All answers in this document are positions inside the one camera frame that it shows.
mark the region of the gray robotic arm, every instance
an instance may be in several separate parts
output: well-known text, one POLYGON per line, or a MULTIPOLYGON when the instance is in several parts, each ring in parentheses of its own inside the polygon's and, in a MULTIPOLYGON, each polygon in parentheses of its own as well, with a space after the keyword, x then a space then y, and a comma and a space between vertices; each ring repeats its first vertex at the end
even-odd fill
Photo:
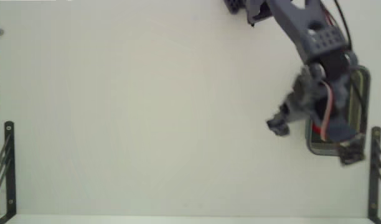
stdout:
POLYGON ((279 113, 267 121, 278 136, 289 134, 288 123, 311 118, 322 139, 338 145, 343 164, 364 158, 364 135, 343 118, 349 92, 347 84, 357 57, 342 31, 327 19, 327 9, 320 0, 306 0, 305 8, 291 0, 225 0, 231 13, 244 7, 248 23, 273 16, 293 41, 304 63, 301 74, 280 106, 279 113))

